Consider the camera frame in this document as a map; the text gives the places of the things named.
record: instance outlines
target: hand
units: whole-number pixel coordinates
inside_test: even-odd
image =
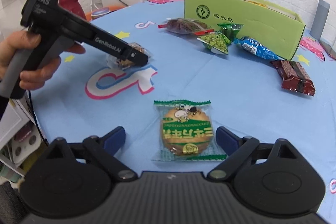
[[[5,75],[10,61],[15,51],[18,49],[33,49],[41,42],[41,35],[26,31],[12,33],[3,42],[0,43],[0,79]],[[74,44],[68,52],[77,54],[85,53],[85,49],[79,44]],[[24,90],[36,90],[44,86],[46,80],[49,80],[61,64],[61,58],[55,58],[42,69],[35,71],[22,71],[20,73],[20,87]]]

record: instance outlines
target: table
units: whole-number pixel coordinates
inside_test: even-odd
[[[93,21],[98,27],[150,50],[153,58],[127,74],[106,68],[106,54],[85,46],[84,55],[62,54],[62,64],[44,88],[33,92],[36,115],[48,141],[58,136],[81,142],[116,126],[127,132],[117,158],[135,170],[203,171],[218,162],[154,162],[159,149],[159,113],[154,100],[211,100],[214,129],[261,142],[288,139],[322,176],[326,194],[319,213],[336,223],[336,62],[299,48],[314,82],[314,97],[281,89],[268,63],[229,46],[214,55],[193,36],[158,29],[167,18],[183,17],[183,1],[136,4]]]

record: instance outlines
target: red bottle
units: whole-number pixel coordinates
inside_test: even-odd
[[[58,4],[62,8],[86,20],[83,8],[78,1],[79,0],[58,0]]]

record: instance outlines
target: yellow star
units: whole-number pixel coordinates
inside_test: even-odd
[[[121,31],[121,32],[115,34],[114,36],[118,37],[120,39],[123,39],[125,37],[129,37],[129,34],[130,34],[129,32],[123,32],[123,31]]]
[[[73,55],[69,55],[67,58],[64,59],[64,62],[71,62],[75,57]]]
[[[306,63],[309,66],[310,61],[308,59],[306,59],[302,54],[300,54],[300,55],[296,54],[296,56],[299,59],[299,62]]]

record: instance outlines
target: cardboard box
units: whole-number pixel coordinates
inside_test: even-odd
[[[305,30],[298,14],[265,0],[184,0],[184,17],[199,19],[215,30],[218,23],[244,24],[238,38],[252,37],[288,60]]]

